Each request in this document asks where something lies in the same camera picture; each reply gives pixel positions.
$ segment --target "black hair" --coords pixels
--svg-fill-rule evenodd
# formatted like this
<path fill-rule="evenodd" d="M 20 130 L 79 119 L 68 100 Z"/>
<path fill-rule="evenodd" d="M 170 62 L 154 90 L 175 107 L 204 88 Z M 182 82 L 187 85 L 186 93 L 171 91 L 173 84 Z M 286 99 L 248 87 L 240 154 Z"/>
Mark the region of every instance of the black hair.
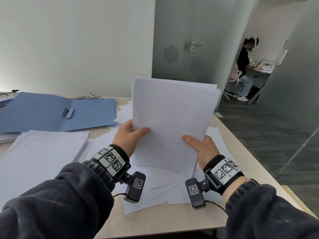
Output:
<path fill-rule="evenodd" d="M 248 44 L 248 43 L 254 44 L 254 43 L 255 43 L 255 39 L 254 39 L 254 38 L 245 39 L 245 40 L 244 40 L 244 45 L 245 45 L 245 44 Z M 259 38 L 256 38 L 256 46 L 258 45 L 258 43 L 259 43 Z"/>

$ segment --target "blue jeans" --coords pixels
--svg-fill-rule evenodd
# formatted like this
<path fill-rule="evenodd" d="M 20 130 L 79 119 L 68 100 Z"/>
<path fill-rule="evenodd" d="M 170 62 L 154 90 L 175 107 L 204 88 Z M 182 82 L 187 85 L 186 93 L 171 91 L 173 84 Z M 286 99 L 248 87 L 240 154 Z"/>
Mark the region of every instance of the blue jeans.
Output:
<path fill-rule="evenodd" d="M 239 88 L 236 91 L 236 94 L 239 96 L 248 96 L 251 87 L 253 86 L 254 81 L 250 79 L 248 76 L 242 76 L 239 78 L 239 82 L 243 84 L 243 87 Z"/>

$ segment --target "door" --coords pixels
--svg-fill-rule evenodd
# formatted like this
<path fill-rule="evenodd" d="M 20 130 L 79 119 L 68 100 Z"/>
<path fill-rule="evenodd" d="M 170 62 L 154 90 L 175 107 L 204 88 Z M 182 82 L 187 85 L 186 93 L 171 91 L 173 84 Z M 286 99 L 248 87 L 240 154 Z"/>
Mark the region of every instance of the door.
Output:
<path fill-rule="evenodd" d="M 152 77 L 224 90 L 257 1 L 156 0 Z"/>

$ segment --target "person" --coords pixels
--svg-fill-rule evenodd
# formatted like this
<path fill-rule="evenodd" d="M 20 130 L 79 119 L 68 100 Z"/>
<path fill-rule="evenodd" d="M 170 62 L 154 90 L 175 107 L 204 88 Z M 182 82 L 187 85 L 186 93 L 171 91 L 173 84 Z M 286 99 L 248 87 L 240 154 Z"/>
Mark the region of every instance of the person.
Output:
<path fill-rule="evenodd" d="M 130 157 L 149 130 L 144 127 L 132 132 L 129 120 L 118 129 L 113 146 Z M 209 136 L 199 141 L 184 134 L 181 139 L 195 149 L 201 169 L 219 155 Z M 222 195 L 229 215 L 228 238 L 319 238 L 319 220 L 277 196 L 271 185 L 251 185 L 249 181 L 238 177 Z M 54 179 L 4 205 L 0 238 L 92 239 L 111 213 L 113 189 L 111 176 L 97 163 L 70 163 Z"/>
<path fill-rule="evenodd" d="M 238 69 L 239 71 L 242 72 L 241 75 L 239 76 L 239 82 L 242 83 L 243 86 L 236 91 L 233 97 L 237 98 L 237 100 L 239 101 L 248 101 L 246 96 L 248 96 L 250 89 L 254 83 L 252 79 L 246 76 L 245 68 L 249 67 L 249 68 L 257 68 L 259 70 L 263 69 L 261 66 L 257 66 L 253 63 L 250 63 L 248 58 L 248 51 L 253 51 L 253 49 L 258 45 L 258 43 L 259 43 L 258 38 L 251 37 L 249 39 L 245 39 L 237 59 Z"/>

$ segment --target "white office chair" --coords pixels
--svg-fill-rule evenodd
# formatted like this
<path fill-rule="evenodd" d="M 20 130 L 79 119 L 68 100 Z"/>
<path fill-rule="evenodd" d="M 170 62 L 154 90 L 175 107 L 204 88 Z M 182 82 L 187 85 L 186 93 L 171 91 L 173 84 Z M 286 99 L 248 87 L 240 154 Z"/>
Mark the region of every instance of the white office chair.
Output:
<path fill-rule="evenodd" d="M 233 84 L 236 81 L 237 81 L 237 84 L 236 84 L 236 86 L 237 86 L 238 82 L 239 82 L 239 76 L 241 76 L 241 74 L 242 74 L 242 72 L 238 70 L 238 66 L 237 66 L 237 64 L 235 64 L 232 76 L 230 77 L 230 80 L 229 80 L 228 85 L 227 85 L 226 88 L 228 88 L 231 84 Z M 223 95 L 226 97 L 227 102 L 229 102 L 230 101 L 229 96 L 233 97 L 233 95 L 228 93 L 226 88 L 224 89 Z"/>

